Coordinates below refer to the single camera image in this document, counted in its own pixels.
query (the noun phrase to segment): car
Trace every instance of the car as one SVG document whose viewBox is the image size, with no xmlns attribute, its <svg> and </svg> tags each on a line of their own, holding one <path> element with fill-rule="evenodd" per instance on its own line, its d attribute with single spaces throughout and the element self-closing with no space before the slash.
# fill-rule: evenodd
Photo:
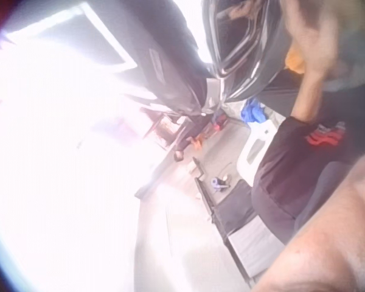
<svg viewBox="0 0 365 292">
<path fill-rule="evenodd" d="M 172 0 L 24 0 L 0 32 L 0 50 L 53 42 L 113 75 L 119 95 L 143 107 L 178 116 L 212 113 L 223 101 L 254 96 L 283 68 L 290 42 L 279 2 L 260 2 L 254 20 L 225 22 L 219 15 L 233 1 L 204 0 L 189 12 Z M 235 22 L 239 29 L 232 30 Z M 220 27 L 234 42 L 222 39 Z"/>
</svg>

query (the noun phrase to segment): skin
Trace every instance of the skin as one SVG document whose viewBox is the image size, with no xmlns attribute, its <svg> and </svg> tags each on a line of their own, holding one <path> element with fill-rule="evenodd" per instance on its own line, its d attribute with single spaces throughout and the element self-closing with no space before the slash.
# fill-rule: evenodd
<svg viewBox="0 0 365 292">
<path fill-rule="evenodd" d="M 320 106 L 322 81 L 337 60 L 338 22 L 324 7 L 318 29 L 311 29 L 298 0 L 283 0 L 282 8 L 307 69 L 291 115 L 309 123 Z M 365 156 L 253 291 L 365 291 Z"/>
</svg>

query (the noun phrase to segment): concrete floor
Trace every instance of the concrete floor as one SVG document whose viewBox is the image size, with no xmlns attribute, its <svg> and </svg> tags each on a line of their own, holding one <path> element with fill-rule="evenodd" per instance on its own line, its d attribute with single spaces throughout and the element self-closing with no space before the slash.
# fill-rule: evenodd
<svg viewBox="0 0 365 292">
<path fill-rule="evenodd" d="M 210 222 L 187 166 L 197 157 L 206 170 L 205 182 L 213 176 L 239 176 L 237 158 L 249 129 L 233 123 L 208 139 L 200 152 L 191 147 L 186 159 L 171 164 L 159 184 L 141 202 L 135 258 L 136 292 L 238 292 L 249 291 Z M 216 202 L 225 193 L 214 193 Z"/>
</svg>

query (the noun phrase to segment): blue object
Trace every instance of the blue object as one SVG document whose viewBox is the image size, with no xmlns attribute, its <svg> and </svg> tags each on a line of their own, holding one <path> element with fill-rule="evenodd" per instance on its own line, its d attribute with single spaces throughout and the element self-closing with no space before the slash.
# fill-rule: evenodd
<svg viewBox="0 0 365 292">
<path fill-rule="evenodd" d="M 264 123 L 268 119 L 263 112 L 260 102 L 253 98 L 249 99 L 241 111 L 242 121 L 245 123 Z"/>
</svg>

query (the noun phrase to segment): black t-shirt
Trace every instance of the black t-shirt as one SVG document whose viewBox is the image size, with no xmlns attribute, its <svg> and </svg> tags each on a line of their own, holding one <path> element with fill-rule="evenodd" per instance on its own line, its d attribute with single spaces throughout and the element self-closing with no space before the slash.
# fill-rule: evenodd
<svg viewBox="0 0 365 292">
<path fill-rule="evenodd" d="M 338 120 L 306 124 L 293 117 L 279 127 L 254 178 L 254 207 L 269 229 L 284 243 L 308 204 L 323 204 L 346 172 L 324 170 L 332 162 L 352 165 L 365 153 L 365 128 Z M 334 173 L 330 181 L 321 175 Z M 318 200 L 311 202 L 312 197 Z M 320 206 L 309 206 L 305 223 Z"/>
</svg>

